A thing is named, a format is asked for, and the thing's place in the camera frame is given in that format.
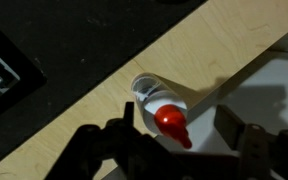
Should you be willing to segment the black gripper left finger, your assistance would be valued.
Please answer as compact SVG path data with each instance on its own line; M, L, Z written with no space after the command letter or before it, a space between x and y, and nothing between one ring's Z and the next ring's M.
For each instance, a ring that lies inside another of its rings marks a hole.
M45 180L94 180L105 160L113 159L127 180L167 180L159 153L164 151L149 135L134 125L134 103L125 104L122 118L108 120L101 129L94 124L80 126L48 172Z

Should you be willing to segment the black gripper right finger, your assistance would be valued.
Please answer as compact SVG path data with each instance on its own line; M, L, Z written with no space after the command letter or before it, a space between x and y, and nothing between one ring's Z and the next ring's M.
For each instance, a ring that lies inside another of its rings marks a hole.
M288 180L288 129L277 135L258 124L244 123L225 105L216 107L214 127L233 151L239 152L238 180Z

